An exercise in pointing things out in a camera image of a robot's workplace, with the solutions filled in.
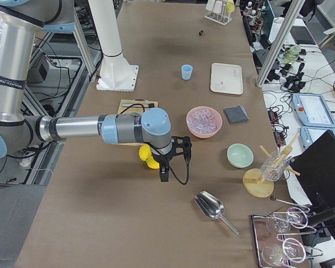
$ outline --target bottle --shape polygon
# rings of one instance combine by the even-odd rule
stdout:
[[[258,20],[263,20],[265,14],[266,14],[266,7],[262,6],[262,8],[260,8],[260,10],[259,10],[259,12],[257,14],[257,19]]]
[[[299,57],[302,48],[299,45],[292,46],[283,56],[283,62],[286,64],[293,64]]]
[[[256,19],[257,19],[257,16],[256,16],[256,11],[255,10],[252,10],[252,13],[250,15],[250,17],[248,18],[248,23],[253,26],[256,24]]]
[[[251,14],[252,11],[252,2],[249,1],[248,5],[245,8],[245,16],[249,16]]]

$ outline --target yellow object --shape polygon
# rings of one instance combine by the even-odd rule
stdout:
[[[139,149],[139,157],[142,161],[148,160],[148,158],[152,156],[150,146],[148,144],[144,144]]]
[[[232,13],[233,11],[235,11],[235,4],[233,3],[233,1],[228,1],[227,2],[226,11],[227,11],[227,13]]]
[[[147,160],[146,160],[146,163],[147,163],[147,166],[150,167],[151,169],[158,169],[160,166],[159,166],[159,163],[156,162],[154,160],[154,158],[152,158],[152,156],[150,156]]]

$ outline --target white desk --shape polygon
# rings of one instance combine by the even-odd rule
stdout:
[[[297,19],[294,23],[298,26],[305,26],[302,20]],[[335,81],[335,75],[330,65],[328,65],[328,61],[324,57],[324,55],[319,49],[317,45],[301,45],[306,51],[307,55],[302,56],[305,62],[305,67],[303,72],[305,75],[303,76],[302,81],[306,82],[305,87],[301,90],[301,93],[315,93],[315,94],[323,94],[323,97],[327,101],[335,102],[335,98],[332,95],[331,91],[332,86]],[[298,71],[300,63],[294,63],[293,68],[290,69],[289,73],[296,73]],[[313,80],[312,78],[322,78],[322,80]],[[287,92],[282,92],[280,90],[280,84],[285,81],[284,78],[281,78],[280,81],[273,81],[270,84],[265,84],[262,87],[264,91],[265,103],[266,107],[283,105],[285,110],[288,110],[288,105],[280,101],[280,98],[287,94]],[[335,103],[327,102],[328,107],[331,111],[335,111]],[[291,139],[296,135],[297,132],[300,131],[300,127],[302,124],[298,120],[296,113],[293,111],[291,113],[286,113],[282,116],[281,122],[285,126],[289,126],[288,136],[286,138],[286,144],[288,144]],[[291,155],[296,156],[300,155],[304,151],[303,143],[301,138],[297,140],[293,144],[293,151]],[[290,178],[287,180],[288,188],[290,192],[290,196],[299,204],[310,204],[309,199],[301,188],[298,180],[296,179],[294,174],[290,174]],[[335,240],[332,238],[330,241],[325,243],[320,243],[316,246],[324,251],[324,255],[321,257],[316,257],[314,259],[314,267],[320,267],[319,263],[325,260],[329,260],[335,257]]]

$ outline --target metal scoop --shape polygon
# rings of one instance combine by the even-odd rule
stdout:
[[[206,191],[200,192],[195,201],[202,212],[210,219],[221,219],[236,235],[240,232],[224,216],[223,203]]]

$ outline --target brown table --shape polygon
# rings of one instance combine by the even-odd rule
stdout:
[[[205,19],[205,5],[125,3],[118,18],[123,52],[140,66],[133,93],[102,92],[91,84],[79,116],[115,113],[120,99],[159,101],[171,119],[172,133],[192,137],[190,182],[182,186],[138,158],[138,147],[106,145],[100,137],[71,138],[60,156],[16,267],[256,267],[251,214],[268,214],[280,203],[249,195],[242,176],[247,169],[228,163],[227,147],[239,142],[255,156],[251,168],[265,160],[260,151],[275,149],[262,92],[242,20],[236,10],[227,26]],[[194,67],[181,79],[183,64]],[[243,70],[241,96],[209,90],[212,63],[238,64]],[[242,104],[251,121],[231,125],[223,108]],[[213,137],[192,136],[186,113],[195,106],[215,108],[223,126]],[[171,162],[185,179],[182,157]],[[222,221],[206,218],[194,202],[206,190],[225,204]],[[274,194],[288,199],[285,182]]]

